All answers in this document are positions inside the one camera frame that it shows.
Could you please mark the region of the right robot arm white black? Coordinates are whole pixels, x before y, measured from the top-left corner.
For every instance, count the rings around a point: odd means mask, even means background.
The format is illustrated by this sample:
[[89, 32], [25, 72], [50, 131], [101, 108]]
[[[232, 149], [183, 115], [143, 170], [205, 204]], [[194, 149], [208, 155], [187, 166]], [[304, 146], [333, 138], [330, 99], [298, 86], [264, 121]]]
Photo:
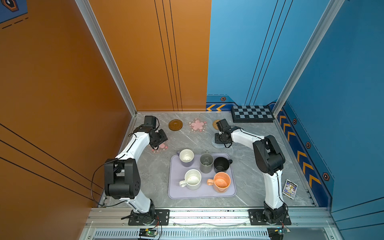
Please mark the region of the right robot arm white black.
[[259, 136], [232, 128], [215, 134], [215, 143], [229, 147], [233, 143], [254, 150], [258, 169], [264, 174], [266, 189], [265, 212], [277, 216], [286, 214], [288, 207], [282, 197], [282, 173], [286, 159], [276, 138], [272, 135]]

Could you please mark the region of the pink flower coaster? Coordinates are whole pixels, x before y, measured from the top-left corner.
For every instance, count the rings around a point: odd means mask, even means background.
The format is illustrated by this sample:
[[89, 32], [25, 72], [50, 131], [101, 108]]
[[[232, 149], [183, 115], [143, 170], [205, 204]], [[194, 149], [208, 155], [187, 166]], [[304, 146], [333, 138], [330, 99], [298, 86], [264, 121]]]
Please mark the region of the pink flower coaster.
[[206, 131], [207, 122], [199, 118], [195, 118], [189, 122], [189, 127], [193, 133], [204, 133]]
[[164, 152], [164, 151], [167, 151], [169, 149], [169, 146], [168, 146], [168, 143], [165, 142], [165, 143], [162, 143], [160, 144], [157, 148], [153, 149], [151, 148], [151, 152], [153, 154], [158, 154], [160, 152]]

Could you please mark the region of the rattan woven round coaster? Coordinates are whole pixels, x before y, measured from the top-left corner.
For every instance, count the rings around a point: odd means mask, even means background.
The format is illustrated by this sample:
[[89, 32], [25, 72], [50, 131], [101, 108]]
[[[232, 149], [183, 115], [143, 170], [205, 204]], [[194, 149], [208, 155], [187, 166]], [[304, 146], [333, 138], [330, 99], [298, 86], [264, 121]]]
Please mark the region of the rattan woven round coaster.
[[218, 127], [218, 122], [219, 122], [220, 120], [214, 120], [213, 121], [213, 128], [215, 129], [215, 130], [218, 130], [219, 129], [219, 127]]

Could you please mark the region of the brown wooden coaster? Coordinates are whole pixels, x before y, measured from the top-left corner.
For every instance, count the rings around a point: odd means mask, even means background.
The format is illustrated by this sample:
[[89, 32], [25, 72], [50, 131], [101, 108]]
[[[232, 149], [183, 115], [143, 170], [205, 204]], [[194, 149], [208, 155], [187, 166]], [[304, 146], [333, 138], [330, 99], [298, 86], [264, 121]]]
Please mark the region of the brown wooden coaster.
[[169, 129], [171, 131], [179, 131], [183, 128], [183, 122], [178, 119], [171, 120], [169, 122]]

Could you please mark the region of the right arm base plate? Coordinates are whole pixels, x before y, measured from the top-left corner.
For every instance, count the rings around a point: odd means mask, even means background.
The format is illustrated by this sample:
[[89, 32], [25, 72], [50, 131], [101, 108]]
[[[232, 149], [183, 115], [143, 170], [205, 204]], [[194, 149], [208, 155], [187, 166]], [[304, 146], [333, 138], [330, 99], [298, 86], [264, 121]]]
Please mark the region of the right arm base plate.
[[290, 226], [291, 218], [286, 210], [271, 211], [269, 209], [250, 209], [248, 210], [252, 226]]

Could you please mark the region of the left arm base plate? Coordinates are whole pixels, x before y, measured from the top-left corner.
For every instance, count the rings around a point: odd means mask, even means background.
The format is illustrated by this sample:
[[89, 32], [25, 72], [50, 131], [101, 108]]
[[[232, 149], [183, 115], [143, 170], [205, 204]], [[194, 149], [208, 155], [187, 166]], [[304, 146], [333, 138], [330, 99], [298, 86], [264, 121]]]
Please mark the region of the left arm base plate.
[[129, 226], [155, 226], [158, 222], [162, 226], [169, 224], [170, 210], [150, 209], [148, 213], [140, 214], [133, 211], [128, 217]]

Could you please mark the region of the blue woven round coaster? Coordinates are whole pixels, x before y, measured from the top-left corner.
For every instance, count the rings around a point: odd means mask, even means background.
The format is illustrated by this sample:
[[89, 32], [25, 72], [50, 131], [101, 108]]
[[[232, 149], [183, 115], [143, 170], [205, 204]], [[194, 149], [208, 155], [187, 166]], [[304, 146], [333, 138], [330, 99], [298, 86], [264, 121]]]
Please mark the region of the blue woven round coaster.
[[218, 149], [222, 149], [222, 148], [230, 148], [232, 146], [232, 143], [229, 143], [229, 144], [224, 144], [222, 142], [217, 142], [215, 139], [212, 139], [212, 145], [215, 147], [215, 148], [218, 148]]

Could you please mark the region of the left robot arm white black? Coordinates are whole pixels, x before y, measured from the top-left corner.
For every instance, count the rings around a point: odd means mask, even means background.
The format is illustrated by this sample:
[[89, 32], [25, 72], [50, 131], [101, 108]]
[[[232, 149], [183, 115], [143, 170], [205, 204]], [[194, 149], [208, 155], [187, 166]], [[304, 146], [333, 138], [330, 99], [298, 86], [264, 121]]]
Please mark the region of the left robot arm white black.
[[104, 164], [105, 194], [128, 204], [134, 213], [149, 213], [153, 202], [141, 191], [137, 162], [148, 145], [158, 149], [167, 140], [167, 135], [162, 129], [155, 130], [148, 126], [135, 129], [123, 151]]

